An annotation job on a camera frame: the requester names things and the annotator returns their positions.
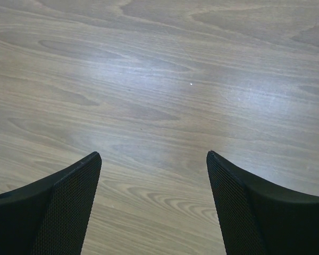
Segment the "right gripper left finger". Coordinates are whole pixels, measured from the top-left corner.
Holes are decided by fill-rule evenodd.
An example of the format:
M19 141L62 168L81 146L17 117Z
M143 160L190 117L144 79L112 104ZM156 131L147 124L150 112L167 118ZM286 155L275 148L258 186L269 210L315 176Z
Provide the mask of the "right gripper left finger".
M0 194L0 254L80 254L102 159L98 152Z

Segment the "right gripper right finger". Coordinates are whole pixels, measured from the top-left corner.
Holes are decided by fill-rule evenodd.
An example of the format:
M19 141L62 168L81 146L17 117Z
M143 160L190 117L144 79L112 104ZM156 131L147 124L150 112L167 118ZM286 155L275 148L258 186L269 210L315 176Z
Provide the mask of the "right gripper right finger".
M214 151L206 163L227 254L319 254L319 196L274 184Z

